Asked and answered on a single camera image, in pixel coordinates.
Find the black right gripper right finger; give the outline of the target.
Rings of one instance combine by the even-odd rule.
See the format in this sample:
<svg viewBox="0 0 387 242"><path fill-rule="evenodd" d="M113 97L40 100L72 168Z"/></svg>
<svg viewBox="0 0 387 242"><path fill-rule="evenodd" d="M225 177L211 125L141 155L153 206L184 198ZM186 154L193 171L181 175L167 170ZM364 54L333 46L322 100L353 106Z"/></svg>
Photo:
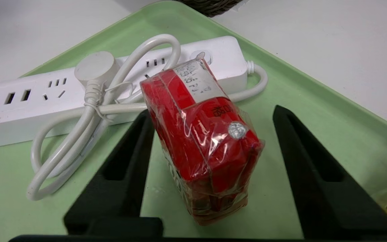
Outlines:
<svg viewBox="0 0 387 242"><path fill-rule="evenodd" d="M289 109L273 123L307 240L387 240L387 214Z"/></svg>

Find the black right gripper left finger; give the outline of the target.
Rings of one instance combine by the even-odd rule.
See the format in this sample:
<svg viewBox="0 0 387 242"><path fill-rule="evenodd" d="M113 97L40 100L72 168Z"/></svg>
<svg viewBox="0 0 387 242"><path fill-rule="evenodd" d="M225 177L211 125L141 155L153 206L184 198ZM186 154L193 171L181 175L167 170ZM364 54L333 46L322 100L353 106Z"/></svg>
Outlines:
<svg viewBox="0 0 387 242"><path fill-rule="evenodd" d="M66 212L70 236L163 236L161 219L140 216L154 133L141 112Z"/></svg>

